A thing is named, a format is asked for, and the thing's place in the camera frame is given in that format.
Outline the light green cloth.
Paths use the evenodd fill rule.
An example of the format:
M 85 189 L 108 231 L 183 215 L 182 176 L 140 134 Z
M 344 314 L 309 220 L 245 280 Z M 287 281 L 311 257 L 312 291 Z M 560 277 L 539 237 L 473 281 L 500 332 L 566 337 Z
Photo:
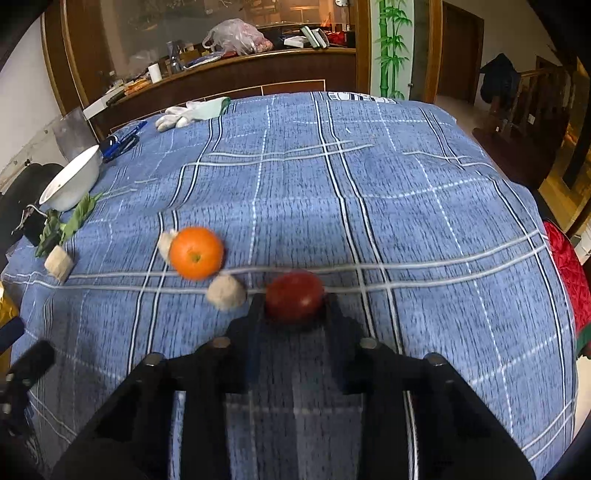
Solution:
M 231 98 L 218 97 L 207 101 L 188 102 L 187 106 L 190 107 L 190 114 L 193 120 L 205 121 L 224 114 L 228 110 L 230 103 Z

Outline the pink plastic bag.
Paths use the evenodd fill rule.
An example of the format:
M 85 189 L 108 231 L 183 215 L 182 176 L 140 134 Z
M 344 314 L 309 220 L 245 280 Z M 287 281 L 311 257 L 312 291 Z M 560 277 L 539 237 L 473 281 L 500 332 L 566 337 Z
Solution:
M 273 43 L 259 29 L 238 18 L 215 25 L 201 45 L 209 51 L 235 52 L 238 56 L 265 53 L 273 49 Z

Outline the green fabric leaves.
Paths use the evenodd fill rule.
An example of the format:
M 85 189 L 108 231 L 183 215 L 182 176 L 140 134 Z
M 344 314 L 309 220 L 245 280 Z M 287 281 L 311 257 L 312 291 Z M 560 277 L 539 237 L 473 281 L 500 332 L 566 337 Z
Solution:
M 48 210 L 35 256 L 46 258 L 55 246 L 62 246 L 70 239 L 84 225 L 101 196 L 101 193 L 94 196 L 86 194 L 75 206 L 67 222 L 61 220 L 56 210 Z

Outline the white paper cup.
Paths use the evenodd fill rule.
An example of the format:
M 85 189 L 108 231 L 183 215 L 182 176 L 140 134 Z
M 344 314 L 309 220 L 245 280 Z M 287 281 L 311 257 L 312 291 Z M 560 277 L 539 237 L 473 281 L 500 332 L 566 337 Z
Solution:
M 148 75 L 152 84 L 162 81 L 162 73 L 158 63 L 153 63 L 148 66 Z

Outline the dark jacket on chair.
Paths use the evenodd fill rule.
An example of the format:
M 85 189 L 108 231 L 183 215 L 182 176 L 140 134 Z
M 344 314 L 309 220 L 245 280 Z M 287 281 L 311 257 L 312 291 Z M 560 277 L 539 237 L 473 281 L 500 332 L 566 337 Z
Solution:
M 511 60 L 499 53 L 480 69 L 480 73 L 484 75 L 480 89 L 483 101 L 492 104 L 498 97 L 501 107 L 508 110 L 513 105 L 521 79 Z

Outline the red cushion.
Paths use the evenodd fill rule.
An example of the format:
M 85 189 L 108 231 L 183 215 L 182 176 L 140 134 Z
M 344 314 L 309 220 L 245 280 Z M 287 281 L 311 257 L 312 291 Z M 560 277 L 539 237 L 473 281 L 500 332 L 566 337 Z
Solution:
M 550 242 L 552 258 L 565 285 L 575 319 L 577 354 L 590 344 L 591 296 L 583 266 L 566 235 L 551 221 L 543 225 Z

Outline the yellow cardboard tray box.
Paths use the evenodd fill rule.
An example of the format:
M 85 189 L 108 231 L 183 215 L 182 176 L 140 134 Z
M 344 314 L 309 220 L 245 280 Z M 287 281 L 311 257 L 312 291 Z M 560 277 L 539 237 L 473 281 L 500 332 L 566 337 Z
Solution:
M 10 326 L 10 322 L 19 316 L 16 303 L 10 298 L 4 285 L 1 285 L 0 299 L 0 326 L 1 326 L 1 372 L 6 373 L 10 367 L 11 347 L 18 339 L 18 330 Z

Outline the white foam cube small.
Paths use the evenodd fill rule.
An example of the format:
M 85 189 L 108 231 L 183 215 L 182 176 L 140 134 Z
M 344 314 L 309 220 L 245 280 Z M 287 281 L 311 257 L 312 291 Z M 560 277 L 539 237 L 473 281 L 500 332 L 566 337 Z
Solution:
M 205 298 L 216 309 L 229 311 L 245 303 L 246 291 L 235 277 L 219 274 L 208 286 Z

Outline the large beige foam cylinder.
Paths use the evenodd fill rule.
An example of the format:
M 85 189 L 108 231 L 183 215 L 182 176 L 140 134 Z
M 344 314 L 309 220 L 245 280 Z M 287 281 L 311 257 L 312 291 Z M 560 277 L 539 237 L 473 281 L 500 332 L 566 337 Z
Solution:
M 74 268 L 74 262 L 61 246 L 56 245 L 47 256 L 44 267 L 59 283 L 64 283 Z

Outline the blue plaid tablecloth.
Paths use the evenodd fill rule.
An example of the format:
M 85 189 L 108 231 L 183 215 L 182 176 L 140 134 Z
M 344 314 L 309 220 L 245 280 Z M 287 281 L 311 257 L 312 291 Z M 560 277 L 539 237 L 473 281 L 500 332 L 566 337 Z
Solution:
M 308 270 L 365 333 L 446 357 L 511 434 L 537 478 L 573 438 L 572 308 L 537 205 L 431 104 L 298 93 L 243 99 L 158 132 L 106 166 L 66 243 L 64 283 L 21 241 L 2 274 L 25 333 L 51 341 L 32 391 L 44 469 L 151 352 L 177 357 L 233 318 L 181 278 L 159 236 L 202 226 L 249 294 Z

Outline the clear plastic pitcher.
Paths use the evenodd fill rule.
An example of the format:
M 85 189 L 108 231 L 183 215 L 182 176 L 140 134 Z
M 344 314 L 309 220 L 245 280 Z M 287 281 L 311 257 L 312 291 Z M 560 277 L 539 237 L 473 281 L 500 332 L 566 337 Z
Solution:
M 57 146 L 66 158 L 74 158 L 97 144 L 93 130 L 80 107 L 74 108 L 57 120 L 52 130 Z

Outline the orange tangerine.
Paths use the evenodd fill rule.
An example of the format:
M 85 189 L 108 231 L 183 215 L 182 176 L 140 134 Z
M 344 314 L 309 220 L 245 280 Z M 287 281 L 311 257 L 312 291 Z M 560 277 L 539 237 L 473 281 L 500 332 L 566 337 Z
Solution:
M 224 248 L 214 232 L 187 227 L 178 232 L 169 248 L 169 263 L 184 279 L 200 281 L 221 270 Z

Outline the red apple ball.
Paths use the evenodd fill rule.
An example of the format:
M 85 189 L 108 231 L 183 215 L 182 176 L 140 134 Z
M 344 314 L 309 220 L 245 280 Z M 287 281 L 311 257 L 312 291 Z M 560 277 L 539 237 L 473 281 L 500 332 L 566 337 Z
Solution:
M 325 287 L 317 275 L 308 271 L 283 274 L 266 287 L 266 319 L 283 327 L 307 325 L 324 297 Z

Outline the wooden counter shelf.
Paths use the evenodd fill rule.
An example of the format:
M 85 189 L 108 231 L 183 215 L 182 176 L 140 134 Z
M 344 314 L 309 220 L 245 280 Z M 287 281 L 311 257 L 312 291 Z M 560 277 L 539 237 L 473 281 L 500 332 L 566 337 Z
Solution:
M 90 124 L 103 139 L 173 105 L 308 91 L 356 91 L 356 51 L 291 49 L 207 63 L 149 85 L 107 107 Z

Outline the blue scissors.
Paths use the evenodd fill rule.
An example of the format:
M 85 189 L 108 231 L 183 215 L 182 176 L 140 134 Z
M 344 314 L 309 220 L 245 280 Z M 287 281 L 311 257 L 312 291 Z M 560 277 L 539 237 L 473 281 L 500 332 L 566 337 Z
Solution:
M 104 163 L 109 163 L 123 155 L 139 142 L 139 132 L 147 124 L 146 120 L 140 121 L 133 128 L 121 135 L 109 135 L 99 144 Z

